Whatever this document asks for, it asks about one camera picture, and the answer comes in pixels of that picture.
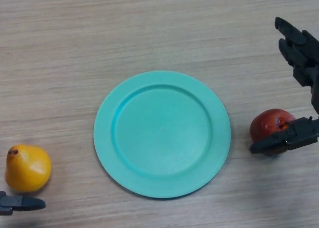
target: wood grain surface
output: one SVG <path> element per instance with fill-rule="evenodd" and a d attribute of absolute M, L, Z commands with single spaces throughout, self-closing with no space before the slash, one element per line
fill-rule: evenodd
<path fill-rule="evenodd" d="M 252 156 L 251 120 L 270 108 L 317 116 L 278 50 L 280 16 L 319 38 L 319 0 L 0 0 L 0 173 L 17 143 L 44 147 L 47 208 L 1 228 L 319 227 L 318 145 Z M 223 100 L 233 140 L 207 186 L 156 201 L 100 166 L 94 118 L 108 92 L 144 71 L 175 70 Z M 4 176 L 1 190 L 10 193 Z"/>

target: pear stem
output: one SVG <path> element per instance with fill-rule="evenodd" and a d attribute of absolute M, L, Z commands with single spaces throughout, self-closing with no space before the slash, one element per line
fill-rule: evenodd
<path fill-rule="evenodd" d="M 9 151 L 8 155 L 14 155 L 14 154 L 18 154 L 18 153 L 19 153 L 19 151 L 17 149 L 15 149 L 15 150 Z"/>

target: red apple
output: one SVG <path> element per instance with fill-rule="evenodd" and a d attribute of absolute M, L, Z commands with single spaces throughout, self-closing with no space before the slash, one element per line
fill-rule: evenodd
<path fill-rule="evenodd" d="M 271 109 L 264 111 L 254 118 L 250 124 L 250 136 L 253 142 L 257 142 L 274 132 L 285 130 L 287 123 L 296 118 L 285 110 Z"/>

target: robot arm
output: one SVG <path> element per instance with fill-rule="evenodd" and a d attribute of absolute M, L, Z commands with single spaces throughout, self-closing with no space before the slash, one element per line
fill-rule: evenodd
<path fill-rule="evenodd" d="M 279 50 L 290 66 L 294 78 L 301 86 L 310 86 L 311 103 L 319 114 L 319 42 L 307 31 L 300 32 L 287 21 L 276 17 L 276 29 L 285 39 L 279 40 Z M 275 155 L 304 147 L 318 141 L 319 119 L 300 118 L 288 124 L 288 128 L 251 145 L 251 153 Z"/>

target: plate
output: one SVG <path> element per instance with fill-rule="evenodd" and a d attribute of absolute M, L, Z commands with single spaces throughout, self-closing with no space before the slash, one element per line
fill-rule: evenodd
<path fill-rule="evenodd" d="M 142 196 L 175 198 L 207 184 L 223 166 L 231 126 L 219 97 L 173 71 L 135 75 L 102 102 L 94 145 L 107 173 Z"/>

